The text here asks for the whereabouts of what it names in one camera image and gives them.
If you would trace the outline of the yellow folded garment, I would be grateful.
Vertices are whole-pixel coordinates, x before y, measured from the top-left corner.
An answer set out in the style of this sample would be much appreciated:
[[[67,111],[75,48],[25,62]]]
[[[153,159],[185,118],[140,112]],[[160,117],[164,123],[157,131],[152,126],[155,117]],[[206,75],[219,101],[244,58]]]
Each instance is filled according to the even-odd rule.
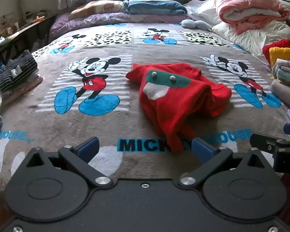
[[[272,68],[277,59],[290,61],[290,48],[270,48],[270,68]]]

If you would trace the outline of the red folded garment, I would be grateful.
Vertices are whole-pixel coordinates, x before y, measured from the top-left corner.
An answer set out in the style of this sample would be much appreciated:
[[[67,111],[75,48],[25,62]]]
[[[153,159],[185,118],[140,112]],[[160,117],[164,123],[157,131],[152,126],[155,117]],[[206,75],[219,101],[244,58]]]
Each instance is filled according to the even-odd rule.
[[[283,40],[279,40],[275,43],[271,43],[268,45],[263,46],[262,48],[262,53],[264,54],[266,60],[268,61],[268,63],[270,64],[270,53],[269,50],[270,48],[274,48],[274,47],[278,47],[278,48],[290,48],[290,40],[289,39],[283,39]]]

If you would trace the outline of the patterned beige pillow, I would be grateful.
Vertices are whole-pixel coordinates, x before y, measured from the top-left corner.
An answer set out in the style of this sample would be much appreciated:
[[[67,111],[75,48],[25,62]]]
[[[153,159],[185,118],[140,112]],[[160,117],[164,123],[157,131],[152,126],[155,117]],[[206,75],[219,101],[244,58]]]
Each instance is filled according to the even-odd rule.
[[[99,0],[91,1],[73,10],[68,19],[86,18],[93,14],[117,13],[126,9],[123,1]]]

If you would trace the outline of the pink folded garment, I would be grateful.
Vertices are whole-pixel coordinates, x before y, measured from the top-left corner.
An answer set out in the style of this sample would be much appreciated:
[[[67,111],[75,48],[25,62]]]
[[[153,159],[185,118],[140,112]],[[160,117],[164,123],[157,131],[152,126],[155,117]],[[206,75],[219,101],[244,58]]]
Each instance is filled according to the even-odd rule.
[[[41,84],[43,80],[44,78],[42,76],[37,75],[31,81],[27,80],[16,88],[1,93],[3,104],[10,104],[11,102],[17,100],[18,98],[22,97],[24,94],[28,93],[39,84]]]

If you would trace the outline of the striped dark folded clothes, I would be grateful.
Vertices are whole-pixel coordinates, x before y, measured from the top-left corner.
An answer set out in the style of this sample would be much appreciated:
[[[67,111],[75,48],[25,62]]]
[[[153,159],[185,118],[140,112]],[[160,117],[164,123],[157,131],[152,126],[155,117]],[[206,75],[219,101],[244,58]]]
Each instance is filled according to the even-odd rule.
[[[18,58],[9,60],[0,69],[0,92],[13,90],[38,69],[38,64],[29,50]]]

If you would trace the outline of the white duvet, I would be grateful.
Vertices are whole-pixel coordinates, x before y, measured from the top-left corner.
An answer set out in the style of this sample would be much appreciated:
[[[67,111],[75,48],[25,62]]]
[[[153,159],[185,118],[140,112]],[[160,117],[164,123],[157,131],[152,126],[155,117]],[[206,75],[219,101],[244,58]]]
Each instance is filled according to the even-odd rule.
[[[264,46],[283,39],[290,40],[290,26],[284,21],[274,20],[268,23],[265,28],[248,30],[237,35],[234,28],[219,19],[213,0],[191,0],[184,4],[184,7],[190,18],[210,24],[212,32],[238,45],[264,64],[268,63],[262,52]]]

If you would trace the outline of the pastel folded clothes stack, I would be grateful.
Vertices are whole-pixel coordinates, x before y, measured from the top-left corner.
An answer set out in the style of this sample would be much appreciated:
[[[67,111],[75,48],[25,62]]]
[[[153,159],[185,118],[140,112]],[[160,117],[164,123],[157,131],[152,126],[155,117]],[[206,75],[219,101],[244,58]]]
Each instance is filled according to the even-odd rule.
[[[286,105],[290,105],[290,60],[277,59],[272,67],[274,80],[270,91]]]

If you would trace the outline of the Mickey Mouse grey blanket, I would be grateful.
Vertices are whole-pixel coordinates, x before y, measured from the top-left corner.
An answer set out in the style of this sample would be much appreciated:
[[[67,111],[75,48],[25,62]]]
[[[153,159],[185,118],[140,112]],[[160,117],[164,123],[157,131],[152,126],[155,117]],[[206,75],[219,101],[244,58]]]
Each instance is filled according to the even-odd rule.
[[[188,118],[195,136],[246,151],[252,133],[285,138],[287,106],[271,92],[262,63],[222,37],[173,24],[123,24],[74,30],[33,53],[42,83],[2,106],[0,194],[33,147],[56,151],[95,136],[90,165],[110,177],[168,178],[199,162],[185,145],[172,154],[126,78],[134,64],[187,63],[230,88],[221,115]]]

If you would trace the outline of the pink folded quilt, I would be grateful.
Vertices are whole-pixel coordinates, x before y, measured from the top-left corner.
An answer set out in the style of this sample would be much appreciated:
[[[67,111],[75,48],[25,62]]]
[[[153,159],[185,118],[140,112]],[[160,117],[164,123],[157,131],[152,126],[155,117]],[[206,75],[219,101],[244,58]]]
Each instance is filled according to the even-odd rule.
[[[230,24],[236,34],[262,29],[273,20],[285,21],[290,12],[279,0],[213,0],[221,21]]]

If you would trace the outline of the red knit sweater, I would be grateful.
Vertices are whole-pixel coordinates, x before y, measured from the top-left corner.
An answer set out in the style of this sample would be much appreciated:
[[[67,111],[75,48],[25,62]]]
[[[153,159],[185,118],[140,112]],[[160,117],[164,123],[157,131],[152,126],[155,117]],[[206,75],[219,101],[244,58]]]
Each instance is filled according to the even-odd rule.
[[[181,138],[192,139],[187,118],[195,112],[217,117],[231,98],[231,89],[216,84],[188,63],[133,64],[126,78],[138,83],[145,115],[174,153],[184,150]]]

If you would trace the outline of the light blue plush toy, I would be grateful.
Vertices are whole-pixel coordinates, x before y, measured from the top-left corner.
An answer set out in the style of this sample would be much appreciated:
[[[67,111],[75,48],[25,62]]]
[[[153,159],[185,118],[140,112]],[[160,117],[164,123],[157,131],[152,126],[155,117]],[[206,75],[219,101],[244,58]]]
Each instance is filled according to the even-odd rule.
[[[201,30],[206,30],[206,31],[210,31],[212,28],[211,25],[209,25],[208,23],[206,23],[202,20],[193,21],[190,19],[184,19],[183,21],[181,21],[180,25],[183,28],[201,29]]]

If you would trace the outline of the dark side table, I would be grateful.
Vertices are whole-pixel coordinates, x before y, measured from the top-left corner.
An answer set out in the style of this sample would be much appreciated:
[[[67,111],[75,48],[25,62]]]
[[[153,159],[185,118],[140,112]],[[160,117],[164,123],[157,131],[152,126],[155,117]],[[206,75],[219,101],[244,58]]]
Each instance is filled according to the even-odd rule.
[[[6,64],[8,60],[21,55],[24,50],[33,52],[49,43],[49,31],[56,16],[32,24],[19,32],[7,37],[0,44],[0,61]]]

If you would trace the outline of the purple quilt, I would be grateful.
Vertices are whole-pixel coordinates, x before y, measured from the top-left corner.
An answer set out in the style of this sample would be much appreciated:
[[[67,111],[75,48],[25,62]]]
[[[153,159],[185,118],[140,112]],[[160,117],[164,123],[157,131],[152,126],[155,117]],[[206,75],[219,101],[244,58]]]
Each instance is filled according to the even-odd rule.
[[[125,12],[118,13],[104,13],[104,14],[92,14],[85,18],[69,19],[69,13],[58,15],[54,21],[54,24],[49,30],[49,41],[53,41],[58,37],[82,28],[114,25],[121,23],[177,23],[179,24],[184,19],[191,19],[188,15],[130,15]]]

